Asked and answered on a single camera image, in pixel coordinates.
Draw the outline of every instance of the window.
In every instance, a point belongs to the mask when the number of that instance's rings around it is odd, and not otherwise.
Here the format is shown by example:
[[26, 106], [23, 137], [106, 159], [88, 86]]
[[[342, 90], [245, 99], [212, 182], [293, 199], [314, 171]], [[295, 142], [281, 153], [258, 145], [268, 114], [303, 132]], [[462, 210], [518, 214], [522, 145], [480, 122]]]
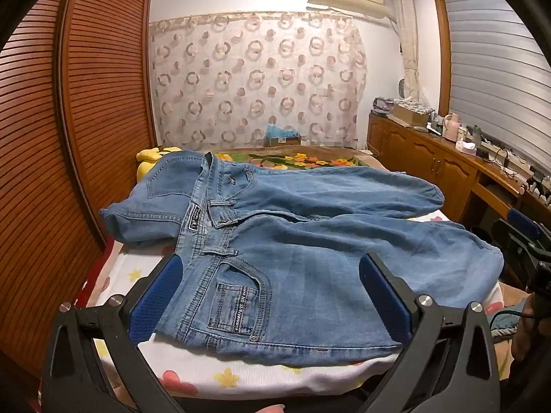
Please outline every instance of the window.
[[449, 29], [440, 114], [448, 99], [461, 122], [479, 125], [551, 169], [551, 67], [529, 30], [505, 0], [437, 0], [439, 5]]

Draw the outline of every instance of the rivet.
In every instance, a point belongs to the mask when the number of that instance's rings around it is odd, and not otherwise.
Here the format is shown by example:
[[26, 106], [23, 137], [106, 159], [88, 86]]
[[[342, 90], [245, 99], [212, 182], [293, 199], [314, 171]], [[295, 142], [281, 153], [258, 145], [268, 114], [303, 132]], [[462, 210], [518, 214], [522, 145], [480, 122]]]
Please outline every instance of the rivet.
[[60, 312], [67, 312], [71, 310], [71, 303], [68, 302], [68, 301], [65, 301], [64, 303], [61, 303], [61, 306], [60, 306]]
[[432, 306], [433, 299], [428, 295], [421, 295], [419, 297], [419, 303], [421, 303], [423, 306]]
[[117, 307], [122, 304], [123, 297], [122, 295], [113, 295], [108, 299], [109, 306]]
[[475, 312], [482, 312], [484, 310], [484, 308], [482, 307], [482, 305], [477, 302], [477, 301], [473, 301], [471, 304], [470, 304], [470, 308], [473, 309]]

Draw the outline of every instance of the small container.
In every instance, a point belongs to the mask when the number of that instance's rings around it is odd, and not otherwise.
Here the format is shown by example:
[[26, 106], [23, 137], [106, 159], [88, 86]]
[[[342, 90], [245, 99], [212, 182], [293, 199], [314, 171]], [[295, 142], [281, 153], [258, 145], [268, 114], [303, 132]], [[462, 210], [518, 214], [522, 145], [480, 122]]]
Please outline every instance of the small container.
[[457, 131], [457, 141], [465, 141], [465, 138], [467, 138], [467, 128], [462, 125]]
[[438, 123], [438, 115], [436, 112], [433, 112], [433, 115], [430, 120], [430, 128], [436, 130], [436, 124]]
[[444, 117], [438, 115], [438, 121], [436, 122], [436, 131], [441, 135], [444, 132]]
[[475, 124], [475, 127], [473, 127], [473, 143], [475, 144], [477, 149], [480, 147], [481, 142], [482, 142], [482, 130], [480, 129], [479, 126]]

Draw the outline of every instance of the yellow pillow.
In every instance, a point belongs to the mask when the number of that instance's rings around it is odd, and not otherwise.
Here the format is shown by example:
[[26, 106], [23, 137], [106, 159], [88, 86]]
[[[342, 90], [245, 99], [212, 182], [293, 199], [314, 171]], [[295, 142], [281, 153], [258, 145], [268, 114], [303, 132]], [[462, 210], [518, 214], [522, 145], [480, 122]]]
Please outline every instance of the yellow pillow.
[[145, 175], [151, 171], [153, 166], [163, 157], [170, 152], [180, 152], [180, 147], [164, 147], [159, 151], [158, 147], [153, 149], [144, 149], [136, 154], [136, 161], [141, 162], [136, 171], [136, 181], [140, 181]]

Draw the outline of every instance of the jeans label patch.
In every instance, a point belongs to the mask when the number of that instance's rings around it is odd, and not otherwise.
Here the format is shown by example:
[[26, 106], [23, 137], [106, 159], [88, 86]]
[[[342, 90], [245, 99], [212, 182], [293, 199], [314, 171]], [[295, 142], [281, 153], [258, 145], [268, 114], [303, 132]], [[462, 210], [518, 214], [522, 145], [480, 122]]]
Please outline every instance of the jeans label patch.
[[194, 206], [194, 209], [191, 211], [191, 216], [189, 216], [189, 225], [188, 229], [190, 231], [199, 230], [199, 216], [201, 214], [201, 208], [197, 205]]
[[238, 311], [235, 314], [235, 321], [233, 322], [233, 332], [239, 332], [241, 330], [241, 323], [243, 322], [243, 311], [247, 302], [247, 287], [241, 289], [241, 295], [239, 295]]

